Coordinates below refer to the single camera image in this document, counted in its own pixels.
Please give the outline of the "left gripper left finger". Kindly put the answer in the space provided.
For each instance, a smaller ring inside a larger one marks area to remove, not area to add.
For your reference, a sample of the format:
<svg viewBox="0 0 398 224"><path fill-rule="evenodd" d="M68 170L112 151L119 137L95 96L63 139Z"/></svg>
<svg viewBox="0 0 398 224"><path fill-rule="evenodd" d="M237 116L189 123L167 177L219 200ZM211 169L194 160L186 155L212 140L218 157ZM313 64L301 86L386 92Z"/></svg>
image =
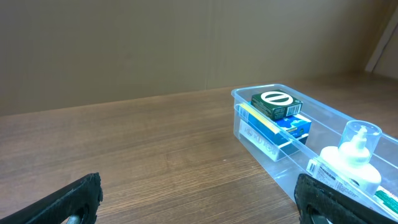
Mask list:
<svg viewBox="0 0 398 224"><path fill-rule="evenodd" d="M2 218L1 223L62 223L75 217L77 223L93 224L102 201L101 177L99 173L90 173Z"/></svg>

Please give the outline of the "white spray bottle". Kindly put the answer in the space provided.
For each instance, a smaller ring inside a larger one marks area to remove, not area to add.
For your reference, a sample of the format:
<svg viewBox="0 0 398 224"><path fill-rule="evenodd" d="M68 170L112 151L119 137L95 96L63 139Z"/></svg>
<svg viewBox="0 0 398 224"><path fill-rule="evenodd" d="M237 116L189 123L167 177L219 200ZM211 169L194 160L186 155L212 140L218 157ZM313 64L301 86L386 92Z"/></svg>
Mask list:
<svg viewBox="0 0 398 224"><path fill-rule="evenodd" d="M362 192L374 195L381 184L380 172L370 164L382 134L375 124L361 120L348 121L338 146L327 146L319 158L309 160L307 172L340 192L356 196L341 182L353 184Z"/></svg>

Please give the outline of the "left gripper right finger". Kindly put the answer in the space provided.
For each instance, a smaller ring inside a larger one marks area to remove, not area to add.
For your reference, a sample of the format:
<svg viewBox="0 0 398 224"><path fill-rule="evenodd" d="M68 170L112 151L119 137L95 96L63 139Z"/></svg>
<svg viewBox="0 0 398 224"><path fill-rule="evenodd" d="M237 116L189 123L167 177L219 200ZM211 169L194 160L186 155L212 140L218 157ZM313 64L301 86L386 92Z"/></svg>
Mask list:
<svg viewBox="0 0 398 224"><path fill-rule="evenodd" d="M299 174L294 199L301 224L397 224L307 174Z"/></svg>

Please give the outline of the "blue yellow VapoDrops box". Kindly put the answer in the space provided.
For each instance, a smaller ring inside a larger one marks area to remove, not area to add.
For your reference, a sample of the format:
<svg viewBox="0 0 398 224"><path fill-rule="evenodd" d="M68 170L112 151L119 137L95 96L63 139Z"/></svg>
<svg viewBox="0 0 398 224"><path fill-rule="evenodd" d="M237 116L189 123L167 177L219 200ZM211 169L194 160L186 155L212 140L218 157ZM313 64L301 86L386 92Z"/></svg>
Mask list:
<svg viewBox="0 0 398 224"><path fill-rule="evenodd" d="M300 138L310 132L312 125L312 122L301 114L270 121L246 103L236 104L234 108L239 117L246 121L248 125L277 145L287 142L287 139L282 135L282 131L286 131L294 138Z"/></svg>

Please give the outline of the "small dark green box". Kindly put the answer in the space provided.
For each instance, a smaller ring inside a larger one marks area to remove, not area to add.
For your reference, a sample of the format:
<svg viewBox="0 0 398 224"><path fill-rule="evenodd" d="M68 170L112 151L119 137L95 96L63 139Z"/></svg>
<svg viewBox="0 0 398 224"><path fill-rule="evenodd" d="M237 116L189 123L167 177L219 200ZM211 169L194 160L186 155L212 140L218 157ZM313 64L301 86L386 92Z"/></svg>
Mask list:
<svg viewBox="0 0 398 224"><path fill-rule="evenodd" d="M282 90L252 95L251 105L273 121L300 113L303 102Z"/></svg>

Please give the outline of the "white green medicine box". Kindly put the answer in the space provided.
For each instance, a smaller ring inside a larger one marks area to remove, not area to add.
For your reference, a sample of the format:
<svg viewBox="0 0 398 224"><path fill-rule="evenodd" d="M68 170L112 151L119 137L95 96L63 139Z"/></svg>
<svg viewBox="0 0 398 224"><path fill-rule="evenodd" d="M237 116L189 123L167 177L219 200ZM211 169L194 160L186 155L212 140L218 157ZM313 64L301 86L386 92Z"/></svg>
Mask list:
<svg viewBox="0 0 398 224"><path fill-rule="evenodd" d="M375 201L387 208L395 216L397 216L397 197L386 190L384 187L379 186L374 194Z"/></svg>

